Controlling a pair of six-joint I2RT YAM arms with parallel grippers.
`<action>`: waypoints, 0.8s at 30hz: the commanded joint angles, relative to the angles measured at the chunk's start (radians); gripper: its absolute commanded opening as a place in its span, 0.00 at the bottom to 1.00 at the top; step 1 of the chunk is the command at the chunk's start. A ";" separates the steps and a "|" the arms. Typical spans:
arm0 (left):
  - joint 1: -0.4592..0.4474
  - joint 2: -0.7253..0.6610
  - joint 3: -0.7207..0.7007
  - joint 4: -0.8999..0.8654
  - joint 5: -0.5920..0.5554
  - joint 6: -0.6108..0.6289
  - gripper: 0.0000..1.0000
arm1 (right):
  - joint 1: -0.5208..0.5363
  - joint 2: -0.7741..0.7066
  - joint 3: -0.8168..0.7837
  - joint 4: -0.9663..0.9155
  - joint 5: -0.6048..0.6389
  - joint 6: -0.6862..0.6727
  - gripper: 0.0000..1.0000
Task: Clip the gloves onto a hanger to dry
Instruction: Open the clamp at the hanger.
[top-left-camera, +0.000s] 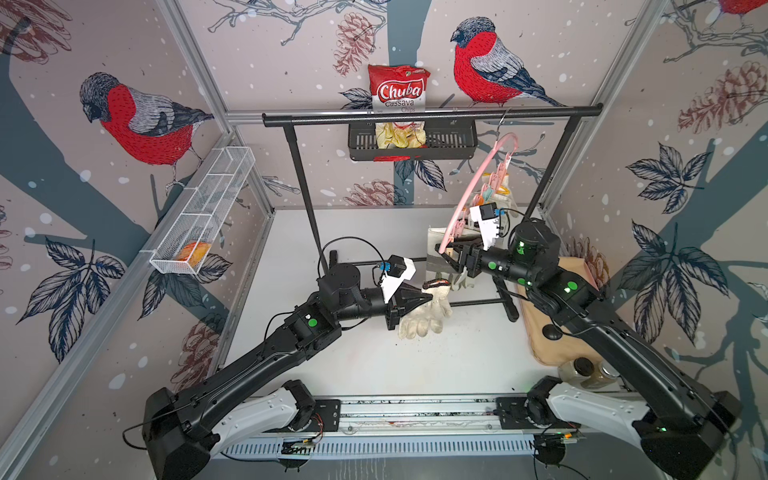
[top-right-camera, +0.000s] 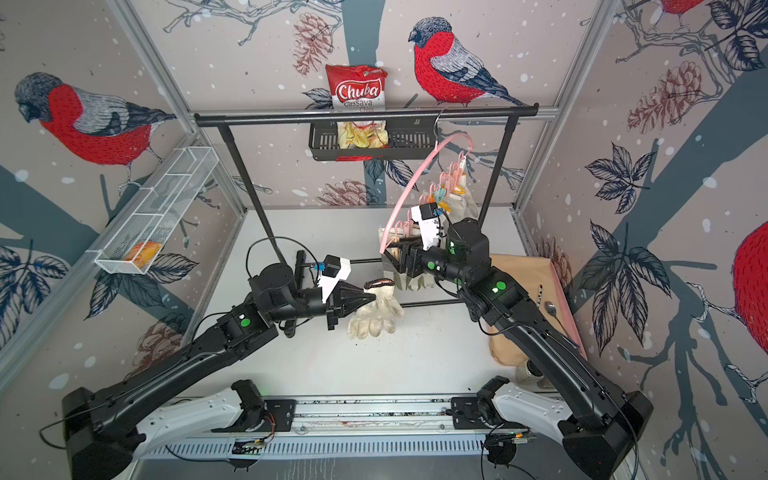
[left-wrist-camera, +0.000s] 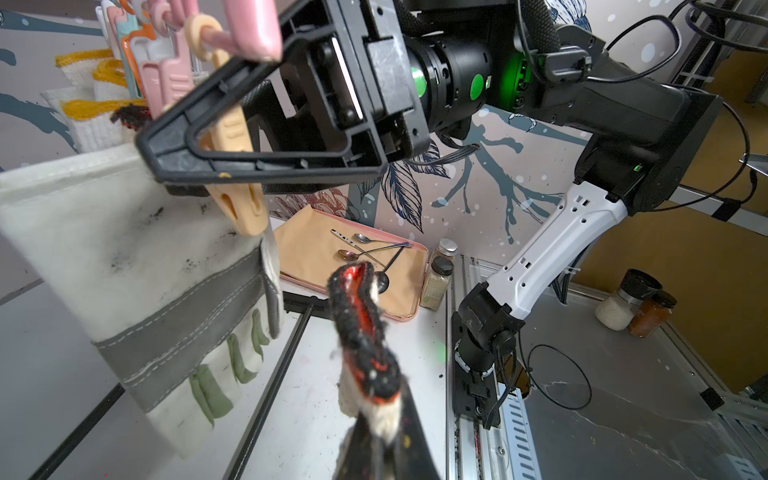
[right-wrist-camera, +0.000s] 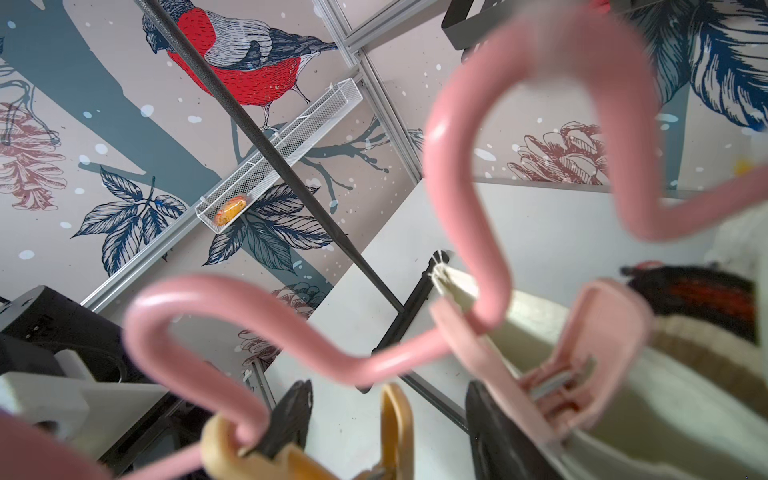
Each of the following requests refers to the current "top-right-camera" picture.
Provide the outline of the beige glove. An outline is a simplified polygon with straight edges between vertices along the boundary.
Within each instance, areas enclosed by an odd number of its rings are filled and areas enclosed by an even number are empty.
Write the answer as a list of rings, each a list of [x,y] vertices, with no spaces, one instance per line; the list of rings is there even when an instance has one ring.
[[[395,287],[402,291],[418,291],[435,287],[434,277],[425,273],[417,276],[409,276],[406,273],[394,273],[393,281]]]

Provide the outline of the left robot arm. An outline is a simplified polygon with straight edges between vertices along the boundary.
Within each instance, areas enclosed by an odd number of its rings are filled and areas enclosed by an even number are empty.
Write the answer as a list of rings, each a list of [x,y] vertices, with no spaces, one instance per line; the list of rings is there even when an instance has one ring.
[[[241,361],[279,335],[282,321],[324,315],[336,321],[375,301],[372,293],[334,279],[329,287],[298,287],[282,263],[249,280],[245,300],[156,365],[110,387],[78,388],[62,400],[63,435],[74,479],[113,479],[142,455],[190,435],[266,429],[270,415],[256,385],[238,380],[198,400],[174,397]]]

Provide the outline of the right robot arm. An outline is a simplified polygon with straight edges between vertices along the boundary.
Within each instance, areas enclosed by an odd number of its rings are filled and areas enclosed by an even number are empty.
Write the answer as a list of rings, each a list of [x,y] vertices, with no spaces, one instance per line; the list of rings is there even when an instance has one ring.
[[[380,240],[380,252],[400,273],[429,273],[456,285],[470,317],[512,341],[547,378],[568,410],[551,417],[547,435],[592,479],[610,478],[638,441],[653,412],[640,391],[626,392],[580,354],[542,315],[528,292],[493,266],[479,222],[449,226],[443,246],[421,239]]]

